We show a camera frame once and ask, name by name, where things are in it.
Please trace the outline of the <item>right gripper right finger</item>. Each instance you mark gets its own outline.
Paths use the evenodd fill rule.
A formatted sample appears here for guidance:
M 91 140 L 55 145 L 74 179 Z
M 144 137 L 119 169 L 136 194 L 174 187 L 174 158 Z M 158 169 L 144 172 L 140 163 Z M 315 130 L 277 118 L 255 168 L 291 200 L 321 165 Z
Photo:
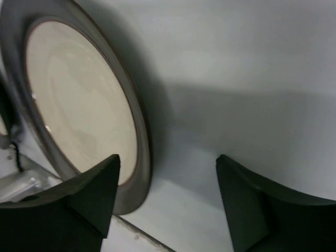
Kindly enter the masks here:
M 335 201 L 292 190 L 226 155 L 217 179 L 234 251 L 335 251 Z

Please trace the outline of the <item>grey rim plate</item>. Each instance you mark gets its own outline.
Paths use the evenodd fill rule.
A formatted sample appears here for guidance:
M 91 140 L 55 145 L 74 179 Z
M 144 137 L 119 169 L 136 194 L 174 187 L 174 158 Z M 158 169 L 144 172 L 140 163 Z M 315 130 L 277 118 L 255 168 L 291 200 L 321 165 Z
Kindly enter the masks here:
M 136 211 L 152 173 L 135 81 L 76 1 L 3 1 L 1 51 L 17 107 L 62 180 L 120 158 L 114 214 Z

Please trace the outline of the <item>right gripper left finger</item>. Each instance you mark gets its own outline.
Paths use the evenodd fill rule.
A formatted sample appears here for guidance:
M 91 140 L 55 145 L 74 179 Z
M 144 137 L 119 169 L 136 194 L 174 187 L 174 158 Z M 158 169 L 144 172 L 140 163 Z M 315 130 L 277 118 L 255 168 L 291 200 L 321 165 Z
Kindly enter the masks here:
M 1 251 L 100 251 L 117 193 L 120 158 L 19 202 L 1 204 Z

